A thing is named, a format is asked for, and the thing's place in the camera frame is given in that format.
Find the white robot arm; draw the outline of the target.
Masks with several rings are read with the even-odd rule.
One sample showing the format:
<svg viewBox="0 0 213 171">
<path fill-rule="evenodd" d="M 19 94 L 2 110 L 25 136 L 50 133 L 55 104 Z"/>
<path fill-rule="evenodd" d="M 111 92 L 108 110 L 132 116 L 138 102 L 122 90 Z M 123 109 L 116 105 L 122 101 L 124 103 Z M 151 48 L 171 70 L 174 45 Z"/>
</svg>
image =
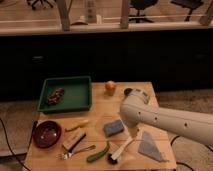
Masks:
<svg viewBox="0 0 213 171">
<path fill-rule="evenodd" d="M 144 123 L 213 147 L 213 114 L 154 107 L 143 89 L 133 89 L 120 105 L 120 117 L 132 137 Z"/>
</svg>

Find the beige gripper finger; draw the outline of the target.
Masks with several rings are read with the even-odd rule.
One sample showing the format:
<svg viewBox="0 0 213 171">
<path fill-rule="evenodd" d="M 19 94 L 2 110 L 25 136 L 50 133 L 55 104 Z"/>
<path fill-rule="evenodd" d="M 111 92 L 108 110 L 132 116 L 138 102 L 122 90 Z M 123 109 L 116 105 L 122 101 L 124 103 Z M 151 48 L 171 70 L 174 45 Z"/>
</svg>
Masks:
<svg viewBox="0 0 213 171">
<path fill-rule="evenodd" d="M 134 128 L 129 129 L 129 134 L 133 139 L 135 139 L 137 137 L 138 132 L 139 132 L 138 127 L 134 127 Z"/>
</svg>

